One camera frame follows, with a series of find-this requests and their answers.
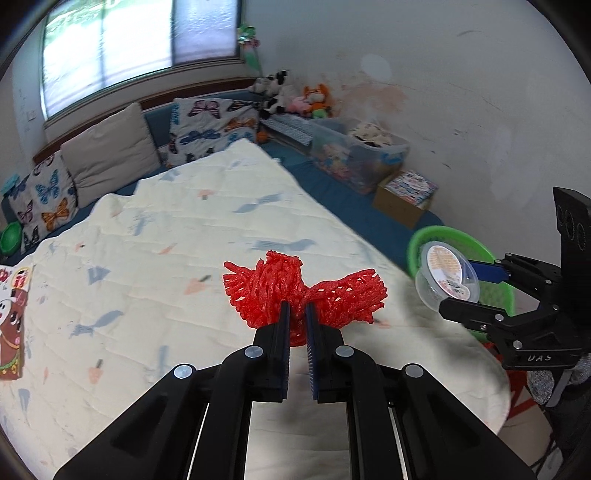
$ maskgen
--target window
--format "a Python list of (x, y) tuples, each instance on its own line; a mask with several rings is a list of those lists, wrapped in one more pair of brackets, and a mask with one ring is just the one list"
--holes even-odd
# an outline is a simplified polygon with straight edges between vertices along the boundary
[(237, 54), (240, 0), (69, 0), (47, 18), (43, 96), (50, 117), (115, 83)]

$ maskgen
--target quilted blanket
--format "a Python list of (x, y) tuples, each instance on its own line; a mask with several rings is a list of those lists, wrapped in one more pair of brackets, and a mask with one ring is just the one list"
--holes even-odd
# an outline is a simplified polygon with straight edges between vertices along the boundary
[[(421, 304), (413, 282), (242, 140), (226, 151), (109, 194), (45, 240), (25, 311), (23, 377), (0, 384), (0, 424), (39, 480), (57, 469), (173, 366), (221, 363), (252, 342), (229, 305), (223, 263), (298, 255), (308, 285), (375, 268), (388, 287), (369, 325), (345, 342), (384, 365), (417, 362), (497, 432), (505, 373), (464, 330)], [(345, 407), (311, 399), (306, 348), (292, 348), (289, 398), (255, 404), (246, 477), (349, 477)]]

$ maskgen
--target clear plastic cup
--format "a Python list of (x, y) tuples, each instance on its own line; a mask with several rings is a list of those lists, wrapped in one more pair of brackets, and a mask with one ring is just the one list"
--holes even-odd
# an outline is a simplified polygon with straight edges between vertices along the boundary
[(423, 303), (435, 312), (446, 298), (477, 303), (480, 297), (480, 284), (470, 262), (443, 242), (428, 242), (421, 247), (415, 286)]

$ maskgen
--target metal screw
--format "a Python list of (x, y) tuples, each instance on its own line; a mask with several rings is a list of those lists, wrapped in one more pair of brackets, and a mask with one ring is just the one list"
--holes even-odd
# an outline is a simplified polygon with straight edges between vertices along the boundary
[(189, 365), (179, 365), (177, 368), (174, 369), (174, 376), (180, 378), (190, 377), (193, 373), (193, 369)]
[(248, 358), (259, 358), (262, 354), (263, 349), (258, 345), (251, 345), (246, 347), (246, 350), (244, 350), (244, 355), (246, 355)]
[(424, 374), (424, 370), (420, 366), (414, 364), (407, 366), (404, 371), (409, 377), (413, 378), (420, 378)]
[(338, 356), (348, 357), (352, 356), (355, 353), (355, 350), (353, 350), (353, 348), (349, 345), (340, 345), (335, 349), (335, 353)]

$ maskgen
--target pink plush toy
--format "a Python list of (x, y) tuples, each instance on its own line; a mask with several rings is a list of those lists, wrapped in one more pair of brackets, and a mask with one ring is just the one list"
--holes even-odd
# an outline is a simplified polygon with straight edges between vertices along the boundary
[(289, 113), (299, 113), (302, 116), (309, 116), (312, 106), (306, 102), (306, 97), (295, 97), (286, 109)]

